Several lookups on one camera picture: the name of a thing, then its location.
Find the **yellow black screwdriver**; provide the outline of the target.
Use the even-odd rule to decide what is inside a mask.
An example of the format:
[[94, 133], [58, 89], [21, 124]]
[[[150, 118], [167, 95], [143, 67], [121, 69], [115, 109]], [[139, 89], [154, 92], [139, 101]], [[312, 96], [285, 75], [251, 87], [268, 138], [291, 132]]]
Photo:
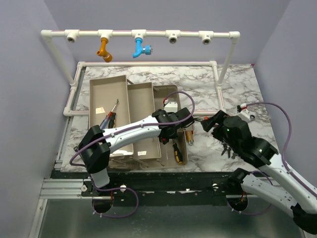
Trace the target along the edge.
[[183, 156], [176, 142], [173, 143], [173, 150], [174, 150], [174, 156], [177, 163], [179, 164], [183, 163]]

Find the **brown translucent tool box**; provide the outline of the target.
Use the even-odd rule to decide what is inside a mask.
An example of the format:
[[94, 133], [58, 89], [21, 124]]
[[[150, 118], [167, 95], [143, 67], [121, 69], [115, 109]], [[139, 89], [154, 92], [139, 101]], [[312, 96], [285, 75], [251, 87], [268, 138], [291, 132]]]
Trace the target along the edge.
[[[90, 81], [90, 128], [79, 144], [89, 172], [102, 169], [131, 170], [138, 162], [144, 170], [179, 168], [187, 164], [185, 130], [194, 123], [180, 106], [175, 85], [151, 83], [120, 85], [105, 79]], [[100, 126], [95, 109], [119, 99], [117, 123]]]

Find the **blue handled screwdriver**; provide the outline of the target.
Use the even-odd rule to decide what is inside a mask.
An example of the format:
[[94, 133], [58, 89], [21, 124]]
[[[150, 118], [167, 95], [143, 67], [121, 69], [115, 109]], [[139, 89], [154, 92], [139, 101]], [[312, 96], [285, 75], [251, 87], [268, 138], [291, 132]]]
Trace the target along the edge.
[[119, 100], [116, 100], [116, 103], [114, 104], [112, 110], [106, 115], [106, 117], [104, 118], [104, 120], [102, 121], [101, 125], [100, 125], [100, 129], [105, 129], [105, 127], [107, 126], [111, 115], [113, 114], [115, 108], [117, 107], [117, 104], [119, 103]]

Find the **green handled screwdriver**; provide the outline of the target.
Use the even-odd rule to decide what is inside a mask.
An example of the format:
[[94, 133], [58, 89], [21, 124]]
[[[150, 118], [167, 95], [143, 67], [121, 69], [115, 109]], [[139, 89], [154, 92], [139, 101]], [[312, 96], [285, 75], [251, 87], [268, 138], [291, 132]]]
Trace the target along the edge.
[[114, 128], [115, 127], [115, 117], [116, 117], [116, 113], [112, 113], [109, 117], [109, 122], [108, 122], [108, 128]]

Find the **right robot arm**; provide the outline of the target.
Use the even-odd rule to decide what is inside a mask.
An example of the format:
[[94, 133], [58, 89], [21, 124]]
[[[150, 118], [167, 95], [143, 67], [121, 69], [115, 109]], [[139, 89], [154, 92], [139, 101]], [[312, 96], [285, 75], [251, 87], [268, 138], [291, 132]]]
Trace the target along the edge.
[[251, 193], [280, 208], [309, 234], [317, 233], [317, 189], [292, 169], [268, 141], [252, 136], [248, 123], [239, 116], [218, 111], [201, 121], [203, 130], [231, 149], [244, 162], [272, 177], [281, 187], [262, 182], [238, 168], [225, 182], [233, 194]]

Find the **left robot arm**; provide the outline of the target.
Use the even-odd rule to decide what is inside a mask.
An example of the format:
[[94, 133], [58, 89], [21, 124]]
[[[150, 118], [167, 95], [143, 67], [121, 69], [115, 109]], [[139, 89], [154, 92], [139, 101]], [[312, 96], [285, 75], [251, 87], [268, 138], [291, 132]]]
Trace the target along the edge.
[[125, 126], [102, 130], [91, 127], [79, 143], [79, 155], [93, 180], [93, 191], [104, 196], [110, 189], [107, 167], [110, 154], [138, 141], [158, 138], [162, 144], [178, 137], [178, 130], [194, 123], [193, 114], [182, 108], [175, 113], [158, 109], [152, 115]]

